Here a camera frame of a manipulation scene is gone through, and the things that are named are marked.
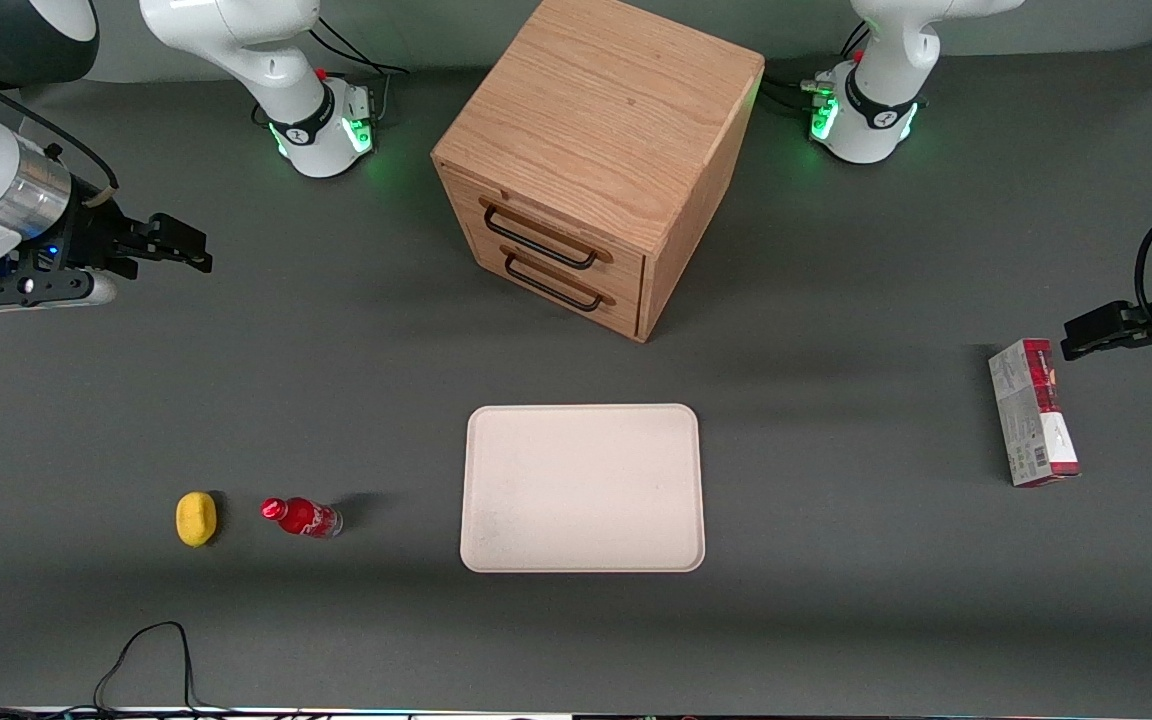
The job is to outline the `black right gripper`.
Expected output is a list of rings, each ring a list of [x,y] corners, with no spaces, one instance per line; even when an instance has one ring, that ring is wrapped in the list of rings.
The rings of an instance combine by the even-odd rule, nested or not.
[[[165,213],[147,219],[147,240],[141,229],[142,223],[128,218],[115,200],[96,209],[70,200],[56,223],[18,247],[12,272],[55,265],[61,270],[109,270],[132,281],[141,276],[141,263],[179,263],[200,273],[211,272],[204,232]]]

